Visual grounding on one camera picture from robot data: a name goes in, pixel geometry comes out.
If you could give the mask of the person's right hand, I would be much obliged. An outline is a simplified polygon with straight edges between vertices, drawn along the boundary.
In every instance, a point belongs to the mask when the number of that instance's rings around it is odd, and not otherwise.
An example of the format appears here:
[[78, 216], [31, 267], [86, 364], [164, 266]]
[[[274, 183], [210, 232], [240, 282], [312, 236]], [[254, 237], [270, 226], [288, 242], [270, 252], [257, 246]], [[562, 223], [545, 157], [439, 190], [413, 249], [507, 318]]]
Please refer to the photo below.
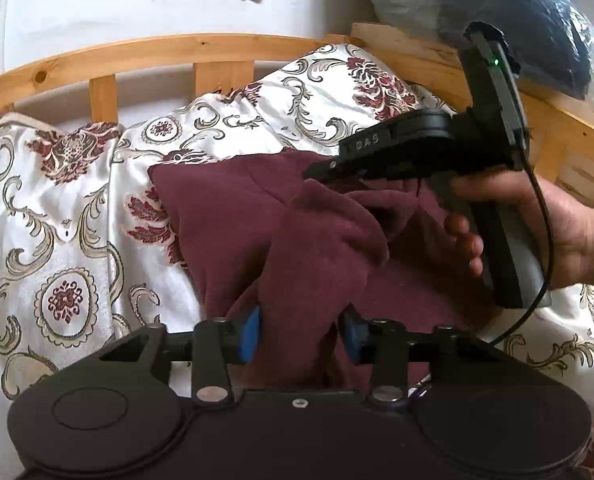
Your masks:
[[[473, 174], [451, 181], [451, 191], [463, 200], [514, 206], [539, 245], [543, 262], [554, 256], [552, 289], [577, 283], [594, 286], [594, 208], [583, 205], [542, 178], [540, 185], [552, 233], [547, 234], [536, 193], [525, 172], [508, 170]], [[548, 250], [548, 243], [554, 250]]]

